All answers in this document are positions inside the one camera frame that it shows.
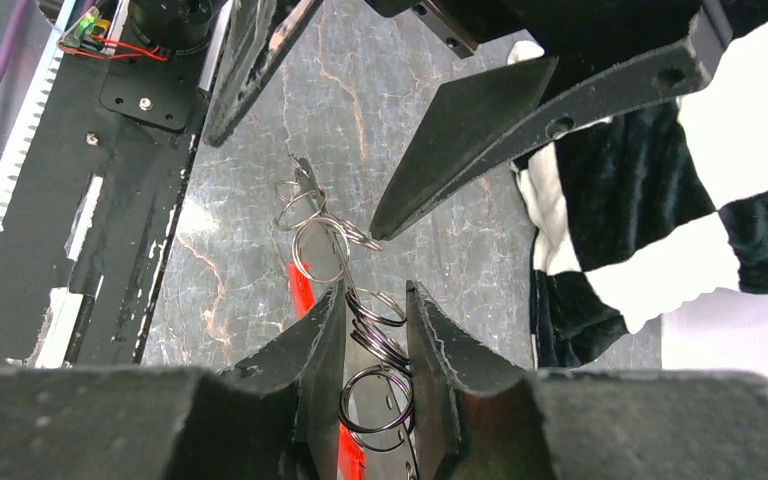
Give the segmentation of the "metal key holder red handle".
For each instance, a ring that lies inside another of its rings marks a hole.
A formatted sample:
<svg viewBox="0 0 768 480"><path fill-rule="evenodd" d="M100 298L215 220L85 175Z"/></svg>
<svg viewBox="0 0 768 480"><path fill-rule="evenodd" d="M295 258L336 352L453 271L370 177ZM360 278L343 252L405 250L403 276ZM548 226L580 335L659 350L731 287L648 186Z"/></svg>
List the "metal key holder red handle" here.
<svg viewBox="0 0 768 480"><path fill-rule="evenodd" d="M414 398L406 349L394 338L406 314L389 295L357 285L351 258L380 244L330 210L312 163L291 159L293 176L274 192L283 202L273 223L292 234L290 279L295 292L337 285L346 336L338 385L338 476L341 479L416 479L412 442Z"/></svg>

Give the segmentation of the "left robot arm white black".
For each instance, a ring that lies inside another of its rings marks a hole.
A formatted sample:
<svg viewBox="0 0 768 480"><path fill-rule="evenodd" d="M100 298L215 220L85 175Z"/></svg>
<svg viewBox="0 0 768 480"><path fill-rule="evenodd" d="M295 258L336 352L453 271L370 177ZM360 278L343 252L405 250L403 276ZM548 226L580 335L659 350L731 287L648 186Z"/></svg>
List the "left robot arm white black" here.
<svg viewBox="0 0 768 480"><path fill-rule="evenodd" d="M136 32L174 53L207 43L234 3L216 110L202 139L221 145L322 1L130 1ZM440 86L370 225L391 240L497 166L562 134L706 88L729 44L768 22L768 1L365 1L409 11L462 58L527 31L545 54Z"/></svg>

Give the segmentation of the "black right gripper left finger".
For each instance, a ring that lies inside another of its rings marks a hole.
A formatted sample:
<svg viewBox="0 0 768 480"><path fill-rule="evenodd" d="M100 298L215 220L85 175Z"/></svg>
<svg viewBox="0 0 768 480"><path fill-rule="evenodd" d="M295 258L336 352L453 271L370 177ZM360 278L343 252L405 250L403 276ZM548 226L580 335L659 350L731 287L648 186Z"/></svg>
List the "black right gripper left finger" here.
<svg viewBox="0 0 768 480"><path fill-rule="evenodd" d="M0 479L335 478L342 292L219 373L0 368Z"/></svg>

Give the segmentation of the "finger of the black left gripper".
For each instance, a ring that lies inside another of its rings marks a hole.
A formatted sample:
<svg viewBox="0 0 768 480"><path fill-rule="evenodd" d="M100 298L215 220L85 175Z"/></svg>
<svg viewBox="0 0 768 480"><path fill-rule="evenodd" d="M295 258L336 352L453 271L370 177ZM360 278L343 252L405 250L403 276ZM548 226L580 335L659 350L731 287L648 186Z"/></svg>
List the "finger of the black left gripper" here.
<svg viewBox="0 0 768 480"><path fill-rule="evenodd" d="M221 146L254 105L322 3L233 1L202 140Z"/></svg>

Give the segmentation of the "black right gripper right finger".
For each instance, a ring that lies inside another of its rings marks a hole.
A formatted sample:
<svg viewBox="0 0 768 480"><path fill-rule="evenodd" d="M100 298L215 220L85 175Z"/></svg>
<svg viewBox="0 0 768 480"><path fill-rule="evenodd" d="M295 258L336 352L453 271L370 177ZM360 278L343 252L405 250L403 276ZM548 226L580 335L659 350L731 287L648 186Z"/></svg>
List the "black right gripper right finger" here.
<svg viewBox="0 0 768 480"><path fill-rule="evenodd" d="M527 371L406 285L422 479L768 479L768 378Z"/></svg>

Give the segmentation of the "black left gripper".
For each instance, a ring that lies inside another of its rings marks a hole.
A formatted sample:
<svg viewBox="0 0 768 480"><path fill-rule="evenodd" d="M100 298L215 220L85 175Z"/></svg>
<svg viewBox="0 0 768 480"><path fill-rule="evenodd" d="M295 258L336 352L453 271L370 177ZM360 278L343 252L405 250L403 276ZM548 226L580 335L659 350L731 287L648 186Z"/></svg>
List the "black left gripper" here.
<svg viewBox="0 0 768 480"><path fill-rule="evenodd" d="M376 1L461 56L526 32L508 63L442 85L370 224L390 240L465 185L578 127L691 92L768 95L768 1Z"/></svg>

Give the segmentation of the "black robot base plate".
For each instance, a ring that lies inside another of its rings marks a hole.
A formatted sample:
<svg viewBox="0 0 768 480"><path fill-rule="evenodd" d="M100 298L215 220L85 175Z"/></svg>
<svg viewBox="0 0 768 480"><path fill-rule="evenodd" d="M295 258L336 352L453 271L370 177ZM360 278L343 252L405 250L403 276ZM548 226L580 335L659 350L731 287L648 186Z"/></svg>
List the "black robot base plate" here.
<svg viewBox="0 0 768 480"><path fill-rule="evenodd" d="M0 232L0 366L140 362L226 25L165 62L63 52Z"/></svg>

